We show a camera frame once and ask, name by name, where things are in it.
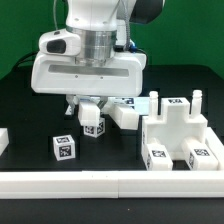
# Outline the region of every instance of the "black cable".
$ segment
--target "black cable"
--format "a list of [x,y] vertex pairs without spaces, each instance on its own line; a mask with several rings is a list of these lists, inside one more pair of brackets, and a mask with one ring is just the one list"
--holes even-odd
[[38,53],[38,51],[33,51],[33,52],[31,52],[31,53],[29,53],[29,54],[26,54],[26,55],[24,55],[23,57],[21,57],[16,63],[15,63],[15,65],[12,67],[12,70],[16,70],[16,68],[20,65],[20,64],[22,64],[22,63],[25,63],[25,62],[30,62],[30,61],[34,61],[34,60],[26,60],[26,59],[28,59],[29,57],[31,57],[31,56],[35,56],[35,55],[37,55],[37,53]]
[[148,57],[147,53],[144,50],[139,49],[139,48],[137,48],[136,53],[143,53],[143,54],[145,54],[145,56],[146,56],[146,66],[147,66],[148,63],[149,63],[149,57]]

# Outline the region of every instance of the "white block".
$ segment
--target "white block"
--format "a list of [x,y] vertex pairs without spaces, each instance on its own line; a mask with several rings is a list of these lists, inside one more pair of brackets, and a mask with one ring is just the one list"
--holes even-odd
[[172,170],[173,162],[164,145],[147,144],[142,154],[147,170]]
[[104,118],[100,118],[98,127],[84,126],[84,135],[97,138],[103,133],[105,133],[105,119]]
[[78,118],[81,126],[99,126],[100,109],[93,102],[80,102]]
[[54,137],[53,143],[54,154],[58,161],[75,158],[75,142],[71,135]]
[[224,170],[224,145],[211,128],[207,128],[205,144],[218,160],[218,170]]
[[83,171],[82,198],[118,198],[117,171]]
[[0,156],[4,152],[8,144],[9,144],[8,130],[6,128],[0,128]]
[[109,115],[121,129],[138,129],[139,114],[126,104],[114,104]]
[[200,143],[195,138],[183,140],[182,149],[185,161],[191,170],[217,170],[218,160],[206,144]]

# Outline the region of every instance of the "white plastic part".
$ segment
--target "white plastic part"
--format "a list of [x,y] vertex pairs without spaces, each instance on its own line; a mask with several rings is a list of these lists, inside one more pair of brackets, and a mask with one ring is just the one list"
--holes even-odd
[[8,130],[7,128],[0,128],[0,156],[4,152],[8,144],[9,144]]
[[119,0],[68,0],[66,25],[90,31],[115,31]]
[[105,119],[100,118],[98,127],[84,126],[83,131],[84,131],[84,135],[98,138],[99,136],[105,133]]
[[149,119],[157,119],[158,116],[158,92],[149,93]]
[[206,130],[205,143],[219,161],[218,169],[224,170],[224,146],[211,128]]
[[38,93],[135,97],[142,91],[145,63],[144,54],[116,53],[104,67],[88,68],[77,66],[73,57],[40,52],[31,85]]
[[186,98],[163,98],[161,115],[144,116],[142,123],[142,149],[151,138],[157,138],[169,152],[172,160],[184,160],[181,149],[182,141],[194,136],[199,142],[205,143],[207,120],[203,115],[191,118],[190,103]]
[[42,53],[52,54],[47,51],[47,44],[50,41],[64,40],[66,51],[60,55],[76,56],[81,51],[81,38],[77,34],[69,33],[65,29],[45,33],[39,40],[39,48]]
[[75,142],[71,135],[54,137],[53,145],[58,161],[75,158]]
[[219,154],[222,170],[1,172],[0,198],[223,198],[224,146],[211,128],[207,128],[206,143]]
[[150,141],[142,152],[143,161],[146,169],[150,171],[170,171],[173,168],[173,162],[164,145],[158,141]]
[[189,137],[183,140],[182,149],[191,170],[217,170],[218,160],[206,144]]
[[100,109],[93,102],[80,102],[78,118],[81,126],[99,126]]
[[202,92],[201,90],[194,90],[193,100],[191,106],[191,118],[194,119],[201,114],[201,104],[202,104]]
[[121,129],[138,129],[139,114],[126,104],[113,104],[109,115]]

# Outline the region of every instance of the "qr code tag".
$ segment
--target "qr code tag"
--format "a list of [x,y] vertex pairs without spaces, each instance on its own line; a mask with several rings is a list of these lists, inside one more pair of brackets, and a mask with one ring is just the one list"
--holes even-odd
[[210,156],[206,149],[195,149],[194,151],[198,156]]
[[154,157],[162,157],[162,158],[166,157],[166,154],[164,151],[152,150],[152,154]]
[[174,103],[182,103],[180,99],[169,99],[169,102],[174,104]]
[[71,156],[72,155],[71,146],[68,145],[68,146],[59,147],[59,153],[60,153],[60,157]]
[[192,153],[190,153],[189,164],[190,164],[191,168],[194,167],[194,156]]
[[57,142],[60,143],[66,143],[70,142],[68,137],[63,137],[63,138],[57,138]]

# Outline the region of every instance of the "green backdrop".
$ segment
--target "green backdrop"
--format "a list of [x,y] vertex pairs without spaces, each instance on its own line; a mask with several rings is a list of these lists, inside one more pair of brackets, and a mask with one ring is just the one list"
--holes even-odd
[[[38,49],[42,33],[54,29],[52,5],[53,0],[0,1],[0,78],[21,56]],[[65,18],[59,0],[59,27]],[[160,17],[131,29],[151,64],[207,65],[224,78],[224,0],[166,0]]]

